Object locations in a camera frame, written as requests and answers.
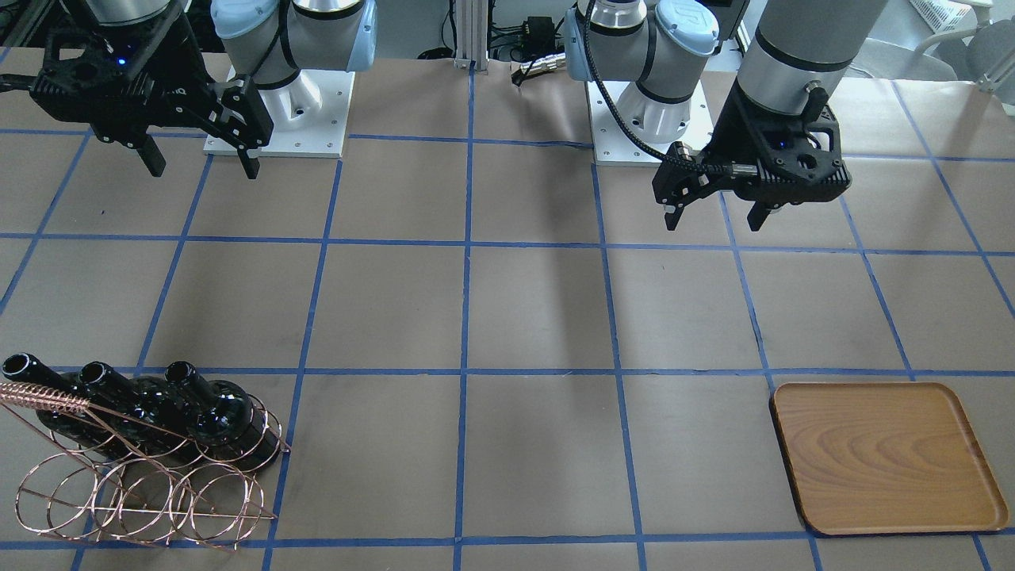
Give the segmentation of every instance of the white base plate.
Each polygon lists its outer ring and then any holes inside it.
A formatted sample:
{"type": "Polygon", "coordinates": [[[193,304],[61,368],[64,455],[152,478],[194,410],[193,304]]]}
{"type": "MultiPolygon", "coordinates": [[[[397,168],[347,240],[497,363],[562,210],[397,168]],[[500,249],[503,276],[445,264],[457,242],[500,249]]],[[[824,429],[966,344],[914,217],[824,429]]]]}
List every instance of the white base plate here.
{"type": "MultiPolygon", "coordinates": [[[[306,69],[320,87],[324,106],[316,117],[307,117],[306,125],[295,130],[276,128],[271,134],[271,144],[251,151],[251,156],[308,156],[341,158],[345,145],[345,130],[349,120],[349,101],[355,73],[306,69]]],[[[204,142],[206,154],[232,154],[236,149],[214,137],[204,142]]]]}
{"type": "MultiPolygon", "coordinates": [[[[620,93],[627,87],[627,81],[604,81],[610,97],[616,101],[620,93]]],[[[613,166],[654,166],[659,159],[653,158],[638,150],[634,143],[627,139],[617,122],[613,120],[609,108],[600,95],[599,87],[594,82],[587,83],[586,92],[589,95],[589,116],[592,121],[592,140],[596,145],[596,164],[613,166]]],[[[691,119],[687,130],[680,140],[690,145],[695,151],[700,150],[712,140],[712,114],[704,100],[704,90],[701,83],[694,87],[691,95],[691,119]]],[[[652,144],[651,147],[666,152],[670,143],[652,144]]]]}

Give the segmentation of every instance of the wine rack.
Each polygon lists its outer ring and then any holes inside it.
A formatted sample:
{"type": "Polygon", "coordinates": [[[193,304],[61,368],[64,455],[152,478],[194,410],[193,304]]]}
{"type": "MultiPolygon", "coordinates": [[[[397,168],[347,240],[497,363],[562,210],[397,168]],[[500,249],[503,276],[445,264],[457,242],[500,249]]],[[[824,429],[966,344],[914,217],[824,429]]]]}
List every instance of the wine rack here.
{"type": "MultiPolygon", "coordinates": [[[[277,443],[275,455],[288,454],[278,418],[260,400],[253,396],[251,400],[252,415],[264,416],[261,439],[277,443]]],[[[254,476],[275,455],[243,472],[232,462],[246,454],[215,459],[189,436],[158,427],[152,428],[179,437],[181,443],[168,452],[150,454],[111,426],[114,420],[139,421],[86,399],[31,383],[0,383],[0,407],[55,449],[28,471],[14,498],[18,523],[39,536],[145,546],[185,541],[227,550],[238,548],[262,522],[277,517],[266,507],[265,491],[254,476]],[[63,437],[38,428],[20,410],[73,415],[111,436],[91,448],[68,445],[63,437]],[[99,454],[98,449],[111,448],[108,445],[113,439],[129,452],[115,459],[99,454]],[[196,446],[200,457],[179,459],[174,452],[186,446],[196,446]]]]}

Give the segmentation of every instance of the bottle neck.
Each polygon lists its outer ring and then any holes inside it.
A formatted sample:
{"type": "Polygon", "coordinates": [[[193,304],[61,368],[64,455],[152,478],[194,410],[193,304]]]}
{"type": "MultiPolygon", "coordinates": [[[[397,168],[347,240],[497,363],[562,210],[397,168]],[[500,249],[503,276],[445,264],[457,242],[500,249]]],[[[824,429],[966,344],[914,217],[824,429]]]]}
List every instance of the bottle neck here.
{"type": "Polygon", "coordinates": [[[188,405],[199,411],[211,410],[218,403],[218,391],[190,363],[178,361],[170,365],[165,380],[188,405]]]}
{"type": "Polygon", "coordinates": [[[67,379],[27,353],[7,358],[3,362],[3,376],[11,381],[32,383],[67,392],[71,392],[74,388],[67,379]]]}
{"type": "Polygon", "coordinates": [[[95,361],[85,365],[81,369],[80,380],[89,396],[101,397],[114,408],[133,408],[138,400],[131,382],[105,363],[95,361]]]}

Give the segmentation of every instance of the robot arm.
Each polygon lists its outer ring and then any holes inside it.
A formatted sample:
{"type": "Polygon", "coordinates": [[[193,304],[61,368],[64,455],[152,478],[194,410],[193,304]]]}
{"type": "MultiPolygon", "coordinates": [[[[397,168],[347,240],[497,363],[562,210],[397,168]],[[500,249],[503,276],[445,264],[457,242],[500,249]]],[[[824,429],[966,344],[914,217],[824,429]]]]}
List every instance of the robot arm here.
{"type": "Polygon", "coordinates": [[[62,0],[76,24],[47,39],[35,77],[5,75],[0,90],[22,89],[59,121],[88,123],[103,142],[138,152],[152,175],[165,167],[147,129],[199,127],[238,149],[255,177],[249,149],[267,144],[272,122],[248,77],[216,83],[204,66],[179,0],[62,0]],[[63,59],[66,48],[84,48],[63,59]]]}
{"type": "MultiPolygon", "coordinates": [[[[696,155],[680,141],[673,143],[665,155],[650,152],[663,161],[653,188],[656,201],[666,208],[669,229],[676,228],[686,206],[719,190],[732,189],[738,197],[754,202],[748,222],[752,230],[757,230],[770,212],[786,204],[827,202],[849,188],[852,179],[842,160],[838,123],[827,104],[828,98],[886,3],[769,0],[755,41],[716,122],[712,141],[696,155]]],[[[675,31],[667,35],[685,51],[689,43],[681,41],[679,30],[686,33],[706,28],[701,24],[706,16],[691,4],[695,2],[660,0],[655,7],[657,25],[662,23],[664,31],[675,31]]],[[[610,21],[608,14],[631,12],[638,5],[644,6],[642,0],[589,0],[584,13],[592,17],[576,24],[583,28],[581,38],[588,39],[581,46],[585,53],[578,52],[568,60],[602,61],[603,76],[613,75],[609,61],[618,56],[609,46],[616,44],[612,38],[617,30],[604,26],[604,21],[610,21]]],[[[577,32],[572,32],[571,43],[579,41],[577,32]]],[[[671,84],[683,85],[682,89],[689,93],[687,85],[693,89],[704,67],[703,57],[680,54],[674,59],[658,46],[657,42],[656,48],[647,48],[647,61],[654,60],[652,64],[642,66],[635,61],[634,69],[641,71],[632,85],[653,98],[659,93],[645,88],[646,67],[665,66],[666,73],[676,76],[671,84]],[[661,58],[673,61],[663,63],[661,58]]],[[[634,61],[630,56],[624,59],[626,52],[619,54],[622,61],[634,61]]],[[[588,67],[593,79],[602,79],[595,63],[588,67]]],[[[621,96],[619,102],[623,103],[623,99],[621,96]]],[[[615,117],[626,124],[621,125],[622,130],[629,137],[636,135],[631,127],[638,117],[624,114],[623,104],[616,106],[615,117]]]]}
{"type": "Polygon", "coordinates": [[[0,75],[0,91],[28,91],[55,119],[88,123],[103,142],[135,149],[156,176],[165,159],[149,126],[203,129],[232,145],[253,179],[250,151],[268,145],[279,122],[298,126],[296,116],[313,111],[287,88],[309,92],[300,69],[354,71],[374,61],[374,0],[214,0],[238,72],[221,83],[208,75],[183,0],[61,3],[75,27],[50,33],[37,76],[0,75]],[[81,46],[62,59],[61,50],[81,46]]]}
{"type": "Polygon", "coordinates": [[[720,45],[718,20],[694,0],[660,2],[651,10],[641,1],[591,4],[580,2],[566,15],[571,78],[630,81],[616,102],[621,127],[651,143],[679,139],[694,87],[720,45]]]}

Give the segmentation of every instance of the light blue joint cap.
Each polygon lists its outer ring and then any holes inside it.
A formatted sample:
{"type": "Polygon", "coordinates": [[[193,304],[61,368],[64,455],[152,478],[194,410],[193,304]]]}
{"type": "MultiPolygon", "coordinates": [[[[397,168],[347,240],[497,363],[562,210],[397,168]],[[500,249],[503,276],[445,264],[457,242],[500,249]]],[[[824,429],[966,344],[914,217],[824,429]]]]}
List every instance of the light blue joint cap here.
{"type": "Polygon", "coordinates": [[[378,46],[378,10],[374,0],[366,0],[359,18],[359,30],[352,42],[346,71],[366,71],[374,65],[378,46]]]}
{"type": "Polygon", "coordinates": [[[719,46],[719,20],[694,0],[659,0],[656,19],[671,40],[692,54],[708,57],[719,46]]]}
{"type": "Polygon", "coordinates": [[[212,0],[211,19],[222,40],[240,38],[278,9],[278,0],[212,0]]]}
{"type": "Polygon", "coordinates": [[[582,25],[574,13],[574,8],[571,8],[565,14],[567,40],[564,43],[564,54],[567,59],[567,75],[576,81],[592,81],[592,71],[589,69],[589,60],[585,57],[585,44],[582,42],[582,25]]]}

